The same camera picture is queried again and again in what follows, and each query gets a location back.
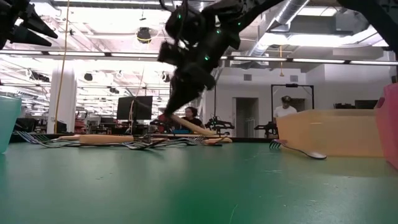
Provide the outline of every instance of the cable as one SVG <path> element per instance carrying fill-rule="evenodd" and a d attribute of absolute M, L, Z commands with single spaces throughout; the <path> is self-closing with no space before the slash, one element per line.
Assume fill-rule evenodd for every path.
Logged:
<path fill-rule="evenodd" d="M 69 3 L 70 0 L 67 2 L 67 20 L 66 20 L 66 25 L 65 25 L 65 46 L 64 46 L 64 51 L 63 51 L 63 58 L 62 58 L 62 68 L 61 68 L 61 77 L 60 77 L 60 88 L 58 89 L 58 95 L 57 95 L 57 104 L 55 105 L 55 124 L 54 124 L 54 133 L 57 133 L 57 128 L 58 128 L 58 107 L 60 104 L 60 97 L 61 97 L 61 89 L 62 89 L 62 80 L 63 80 L 63 70 L 65 69 L 65 60 L 67 58 L 67 47 L 68 47 L 68 23 L 69 23 Z"/>

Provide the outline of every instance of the computer monitor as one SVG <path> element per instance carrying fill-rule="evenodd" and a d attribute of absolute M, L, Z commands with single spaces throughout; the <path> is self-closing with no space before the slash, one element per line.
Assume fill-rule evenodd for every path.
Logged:
<path fill-rule="evenodd" d="M 17 118 L 14 130 L 26 131 L 28 133 L 34 132 L 37 123 L 37 120 L 34 118 Z"/>
<path fill-rule="evenodd" d="M 119 98 L 116 119 L 129 119 L 131 102 L 133 100 L 133 121 L 152 119 L 153 96 L 129 96 Z"/>
<path fill-rule="evenodd" d="M 101 123 L 114 123 L 113 118 L 101 118 Z"/>
<path fill-rule="evenodd" d="M 356 100 L 355 108 L 356 109 L 374 109 L 377 104 L 377 100 Z"/>

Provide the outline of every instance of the yellow cable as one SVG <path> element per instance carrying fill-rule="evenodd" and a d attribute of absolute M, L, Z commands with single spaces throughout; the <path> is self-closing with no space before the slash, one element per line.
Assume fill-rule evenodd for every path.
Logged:
<path fill-rule="evenodd" d="M 61 89 L 62 89 L 62 79 L 63 79 L 63 69 L 65 68 L 65 59 L 67 57 L 67 47 L 68 47 L 68 23 L 69 23 L 69 2 L 67 2 L 67 24 L 65 25 L 65 50 L 63 52 L 62 58 L 62 69 L 61 69 L 61 77 L 60 77 L 60 88 L 58 89 L 58 96 L 57 96 L 57 104 L 55 105 L 55 124 L 54 124 L 54 133 L 57 133 L 57 123 L 58 123 L 58 106 L 60 103 L 60 96 L 61 96 Z"/>
<path fill-rule="evenodd" d="M 280 57 L 282 58 L 282 46 L 279 47 L 279 52 L 280 52 Z M 284 63 L 280 62 L 280 75 L 279 75 L 280 77 L 285 76 L 283 73 L 283 66 L 284 66 Z"/>
<path fill-rule="evenodd" d="M 136 37 L 136 38 L 137 38 L 137 40 L 141 40 L 141 41 L 145 41 L 145 42 L 149 42 L 149 41 L 152 40 L 152 38 L 149 38 L 149 39 L 142 39 L 142 38 L 139 38 L 139 37 Z"/>

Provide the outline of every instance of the white pillar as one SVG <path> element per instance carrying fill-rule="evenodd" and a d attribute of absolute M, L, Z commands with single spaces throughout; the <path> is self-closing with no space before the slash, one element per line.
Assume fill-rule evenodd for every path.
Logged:
<path fill-rule="evenodd" d="M 62 62 L 55 64 L 52 70 L 49 120 L 47 123 L 47 134 L 54 133 L 55 109 L 57 106 L 58 92 L 60 88 Z M 75 129 L 77 81 L 73 62 L 66 61 L 63 69 L 62 88 L 58 104 L 58 120 L 67 125 L 68 132 Z"/>

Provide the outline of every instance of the black frame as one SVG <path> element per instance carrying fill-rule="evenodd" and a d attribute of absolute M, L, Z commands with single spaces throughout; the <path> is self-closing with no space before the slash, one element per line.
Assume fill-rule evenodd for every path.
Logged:
<path fill-rule="evenodd" d="M 299 85 L 299 84 L 272 84 L 271 85 L 271 121 L 274 120 L 274 86 L 284 86 L 286 88 L 310 87 L 312 97 L 312 109 L 315 109 L 314 87 L 313 85 Z"/>

